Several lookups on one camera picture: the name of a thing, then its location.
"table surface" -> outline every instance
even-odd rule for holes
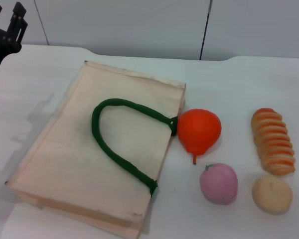
[[[15,203],[4,182],[17,167],[46,120],[64,98],[84,60],[186,82],[185,110],[202,108],[222,121],[220,140],[191,163],[177,137],[168,151],[141,239],[299,238],[299,59],[234,57],[190,61],[101,56],[82,48],[24,45],[0,67],[0,239],[115,239],[75,220]],[[266,173],[252,140],[255,110],[280,112],[296,152],[296,172],[285,177],[294,192],[282,216],[259,210],[253,182]],[[227,163],[238,176],[239,191],[230,206],[213,205],[199,189],[208,163]]]

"pink toy fruit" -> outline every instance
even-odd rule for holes
[[[212,203],[228,205],[236,200],[237,175],[226,164],[206,165],[205,171],[200,175],[199,182],[205,198]]]

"white wall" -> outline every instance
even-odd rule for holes
[[[199,59],[209,0],[36,0],[50,45]]]
[[[46,38],[34,0],[0,0],[0,5],[2,6],[2,11],[0,13],[0,28],[4,31],[8,29],[13,14],[12,10],[17,1],[22,3],[26,9],[24,20],[28,23],[22,43],[46,45]]]
[[[299,0],[214,0],[203,60],[299,58]]]

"toy persimmon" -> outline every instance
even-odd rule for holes
[[[218,140],[221,122],[210,111],[193,109],[179,118],[177,133],[186,151],[193,154],[193,164],[196,164],[196,157],[203,155]]]

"bag strap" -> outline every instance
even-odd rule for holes
[[[152,196],[155,189],[157,188],[157,180],[153,180],[141,171],[138,170],[134,165],[132,165],[127,160],[123,159],[116,153],[114,153],[104,142],[101,132],[100,132],[100,115],[102,109],[104,109],[106,106],[126,106],[129,108],[132,108],[136,111],[139,111],[145,115],[148,115],[158,121],[161,121],[169,126],[171,129],[171,136],[175,136],[177,133],[177,117],[168,118],[162,115],[161,113],[152,110],[146,106],[139,105],[136,103],[133,103],[131,101],[122,100],[122,99],[108,99],[103,102],[101,102],[98,106],[95,107],[92,114],[92,135],[99,144],[100,148],[119,166],[121,166],[123,169],[134,175],[136,178],[138,178],[142,183],[144,183],[148,188],[150,195]]]

